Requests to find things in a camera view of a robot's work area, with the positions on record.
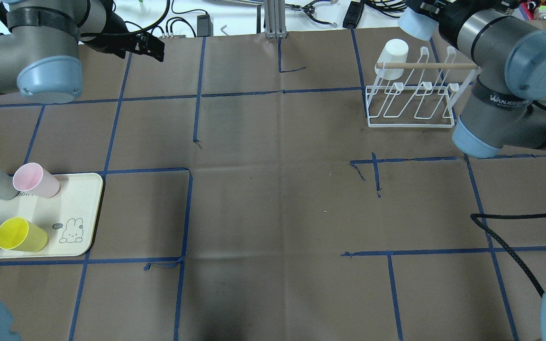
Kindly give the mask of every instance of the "bunny illustration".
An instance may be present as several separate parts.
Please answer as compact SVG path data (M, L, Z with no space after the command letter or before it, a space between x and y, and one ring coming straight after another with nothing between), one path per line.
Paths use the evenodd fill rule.
M60 242L81 242L83 241L83 219L69 219L64 226L63 237Z

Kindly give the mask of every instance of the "white wire rack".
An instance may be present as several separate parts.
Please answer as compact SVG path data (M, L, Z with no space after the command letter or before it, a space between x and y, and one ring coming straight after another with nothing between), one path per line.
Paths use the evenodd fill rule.
M449 46L443 63L429 63L429 49L420 48L416 63L378 64L374 84L366 86L366 116L369 127L428 127L452 128L455 125L453 106L477 73L475 64L455 64L456 50ZM389 81L381 77L385 69L404 69L404 81ZM437 69L431 82L425 71ZM462 84L447 83L454 69L471 69ZM371 106L378 108L370 112Z

